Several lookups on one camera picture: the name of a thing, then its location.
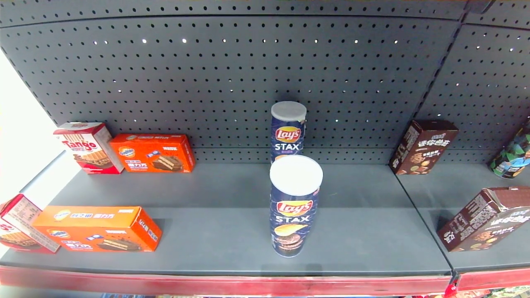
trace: orange snack box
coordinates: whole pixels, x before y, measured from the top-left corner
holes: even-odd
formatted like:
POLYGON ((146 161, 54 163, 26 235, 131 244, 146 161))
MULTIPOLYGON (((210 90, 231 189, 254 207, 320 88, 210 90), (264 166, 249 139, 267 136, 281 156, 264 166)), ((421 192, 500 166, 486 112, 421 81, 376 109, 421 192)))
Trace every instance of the orange snack box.
POLYGON ((110 145, 129 172, 190 173, 195 166, 186 135, 120 134, 110 145))
POLYGON ((72 251, 154 251, 162 236, 141 207, 48 206, 33 226, 72 251))

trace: potato chip can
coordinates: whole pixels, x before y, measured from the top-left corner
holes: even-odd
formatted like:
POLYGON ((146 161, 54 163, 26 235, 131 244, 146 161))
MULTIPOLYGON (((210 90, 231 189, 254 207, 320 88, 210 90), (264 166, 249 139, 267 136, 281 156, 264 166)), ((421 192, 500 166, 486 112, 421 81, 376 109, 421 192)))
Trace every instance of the potato chip can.
POLYGON ((530 164, 530 120, 516 133, 515 137, 489 163, 497 176, 513 179, 530 164))
POLYGON ((281 101, 275 103, 270 112, 270 162, 285 155, 300 154, 304 148, 305 106, 296 101, 281 101))
POLYGON ((320 165, 307 156, 288 155, 272 164, 270 233, 280 256, 294 257, 302 250, 316 214, 322 178, 320 165))

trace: red shelf edge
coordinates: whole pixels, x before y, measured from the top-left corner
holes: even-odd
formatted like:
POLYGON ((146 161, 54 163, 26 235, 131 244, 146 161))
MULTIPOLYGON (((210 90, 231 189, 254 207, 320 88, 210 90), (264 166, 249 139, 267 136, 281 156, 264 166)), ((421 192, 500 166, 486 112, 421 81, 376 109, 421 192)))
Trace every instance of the red shelf edge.
POLYGON ((458 291, 530 285, 530 268, 461 273, 458 291))
POLYGON ((373 295, 443 293, 450 276, 189 277, 94 274, 0 266, 0 284, 56 290, 144 295, 373 295))

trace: brown snack box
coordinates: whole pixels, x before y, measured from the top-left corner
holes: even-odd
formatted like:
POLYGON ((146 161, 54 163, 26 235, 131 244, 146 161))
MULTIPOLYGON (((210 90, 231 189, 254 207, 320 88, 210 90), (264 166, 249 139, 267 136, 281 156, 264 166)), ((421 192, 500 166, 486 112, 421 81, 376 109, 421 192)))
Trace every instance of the brown snack box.
POLYGON ((530 220, 530 187, 483 188, 438 231, 448 251, 490 249, 530 220))
POLYGON ((458 134, 458 128, 445 120, 413 120, 390 159, 397 175, 427 174, 447 146, 458 134))

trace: lay's logo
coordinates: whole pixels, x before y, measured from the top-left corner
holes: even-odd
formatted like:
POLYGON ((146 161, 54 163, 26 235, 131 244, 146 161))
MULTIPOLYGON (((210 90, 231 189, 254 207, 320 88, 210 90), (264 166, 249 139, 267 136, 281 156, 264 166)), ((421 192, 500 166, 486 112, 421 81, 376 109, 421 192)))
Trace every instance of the lay's logo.
POLYGON ((296 142, 301 134, 302 131, 294 126, 282 126, 276 129, 276 139, 284 143, 296 142))
POLYGON ((279 201, 276 209, 285 216, 295 217, 306 214, 313 207, 313 200, 279 201))

